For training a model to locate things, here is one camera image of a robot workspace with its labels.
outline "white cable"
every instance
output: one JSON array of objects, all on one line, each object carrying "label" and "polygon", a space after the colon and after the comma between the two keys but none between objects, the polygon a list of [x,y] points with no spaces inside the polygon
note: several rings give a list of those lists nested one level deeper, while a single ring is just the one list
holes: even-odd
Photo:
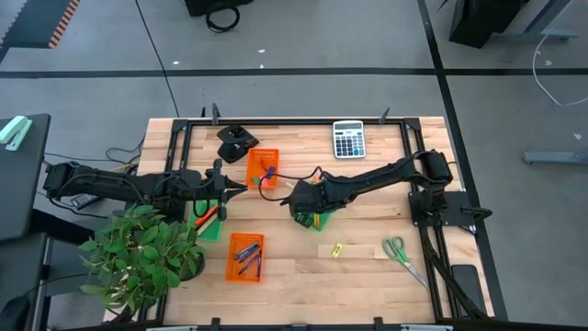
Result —
[{"label": "white cable", "polygon": [[[563,15],[563,13],[566,12],[566,10],[568,10],[568,8],[570,7],[571,3],[573,2],[570,1],[560,12],[559,15],[557,15],[555,17],[555,19],[553,19],[553,24],[551,25],[551,28],[549,29],[554,29],[555,26],[558,24],[558,21],[560,20],[561,16]],[[537,77],[537,70],[535,69],[535,64],[537,61],[537,53],[539,52],[539,49],[541,48],[541,45],[543,45],[543,42],[545,42],[545,40],[549,37],[549,31],[548,33],[545,35],[545,37],[543,37],[543,40],[541,40],[541,42],[537,45],[537,48],[535,49],[535,53],[533,54],[533,76],[535,77],[535,81],[537,82],[537,85],[539,85],[539,87],[541,87],[541,89],[543,90],[543,92],[545,92],[545,94],[548,95],[548,97],[555,102],[556,105],[560,106],[560,107],[568,107],[568,106],[574,106],[574,105],[579,105],[581,103],[583,103],[584,101],[588,100],[588,97],[579,100],[579,101],[574,101],[571,103],[567,103],[567,104],[561,104],[554,96],[552,96],[549,91],[541,84],[541,82],[539,82],[539,78]]]}]

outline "wooden tabletop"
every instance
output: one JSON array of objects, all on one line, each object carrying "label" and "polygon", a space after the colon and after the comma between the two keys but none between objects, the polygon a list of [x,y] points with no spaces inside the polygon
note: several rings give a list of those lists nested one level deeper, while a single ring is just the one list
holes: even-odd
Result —
[{"label": "wooden tabletop", "polygon": [[[454,161],[443,118],[420,118],[424,145]],[[139,165],[139,174],[164,171],[173,119],[151,119]],[[192,132],[187,167],[204,171],[218,158],[222,127],[196,127]],[[259,141],[257,148],[280,151],[279,173],[302,177],[315,166],[333,175],[354,176],[393,163],[404,156],[400,130],[392,125],[367,125],[364,129],[367,156],[337,160],[333,155],[330,125],[245,126]],[[179,164],[183,137],[175,153]],[[247,157],[224,164],[222,173],[245,181]],[[451,164],[454,181],[447,191],[460,190],[456,164]],[[268,197],[290,193],[287,179]],[[228,219],[218,243],[198,242],[207,248],[206,268],[199,277],[170,290],[165,312],[166,325],[209,325],[219,317],[224,325],[283,324],[372,324],[382,316],[384,323],[434,322],[429,291],[400,263],[389,259],[381,241],[401,235],[416,269],[426,278],[418,229],[411,221],[407,193],[410,185],[398,185],[359,196],[347,208],[336,211],[322,232],[306,229],[289,216],[288,207],[263,200],[256,190],[232,199]],[[229,235],[234,232],[266,236],[263,280],[260,284],[235,284],[224,279]],[[474,265],[489,315],[493,315],[488,288],[474,237],[455,227],[446,227],[451,264]],[[430,233],[435,245],[435,237]],[[336,243],[344,245],[339,258],[331,257]],[[445,285],[437,274],[443,311],[450,316]]]}]

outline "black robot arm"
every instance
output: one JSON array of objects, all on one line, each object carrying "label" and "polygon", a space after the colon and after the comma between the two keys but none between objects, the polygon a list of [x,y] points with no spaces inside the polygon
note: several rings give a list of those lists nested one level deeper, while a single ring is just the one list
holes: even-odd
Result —
[{"label": "black robot arm", "polygon": [[221,160],[215,160],[203,179],[195,170],[134,176],[70,162],[49,166],[43,188],[50,199],[87,193],[101,198],[153,204],[162,210],[165,210],[165,204],[174,201],[218,200],[219,218],[224,220],[226,211],[222,204],[247,188],[223,176],[221,168]]},{"label": "black robot arm", "polygon": [[[414,160],[421,160],[423,173],[416,170]],[[321,177],[319,184],[299,180],[281,204],[288,204],[291,213],[330,212],[344,208],[360,194],[399,182],[411,182],[424,188],[424,209],[441,212],[446,207],[445,186],[453,180],[445,156],[436,151],[413,154],[355,177],[334,177],[328,172],[322,172]]]}]

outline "orange plastic bin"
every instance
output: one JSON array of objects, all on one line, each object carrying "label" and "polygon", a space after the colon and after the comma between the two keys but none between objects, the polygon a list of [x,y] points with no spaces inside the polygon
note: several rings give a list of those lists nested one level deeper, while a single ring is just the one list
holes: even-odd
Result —
[{"label": "orange plastic bin", "polygon": [[[244,262],[239,263],[235,261],[237,253],[241,252],[251,244],[259,244],[257,249]],[[258,283],[261,282],[261,276],[264,268],[264,235],[263,234],[248,234],[248,233],[233,233],[231,234],[231,241],[229,243],[229,259],[227,260],[226,280],[230,282],[245,282]],[[261,259],[254,262],[244,273],[239,275],[239,271],[244,268],[252,258],[255,258],[261,252]],[[261,271],[257,277],[257,263],[261,263]]]},{"label": "orange plastic bin", "polygon": [[[261,180],[263,176],[267,174],[270,166],[276,169],[278,174],[279,165],[279,150],[278,149],[263,149],[263,148],[252,148],[249,150],[249,159],[247,160],[247,174],[245,183],[248,188],[257,188],[254,183],[254,177]],[[267,184],[263,185],[262,188],[276,188],[277,176],[272,176],[271,179],[267,179]]]}]

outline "scissors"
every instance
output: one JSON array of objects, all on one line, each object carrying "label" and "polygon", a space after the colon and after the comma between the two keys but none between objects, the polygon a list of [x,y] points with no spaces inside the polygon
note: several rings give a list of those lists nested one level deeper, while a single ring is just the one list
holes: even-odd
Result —
[{"label": "scissors", "polygon": [[413,265],[408,261],[406,253],[404,253],[404,239],[400,236],[393,236],[382,240],[382,247],[389,258],[395,259],[404,265],[411,273],[423,284],[427,289],[426,281],[419,275]]}]

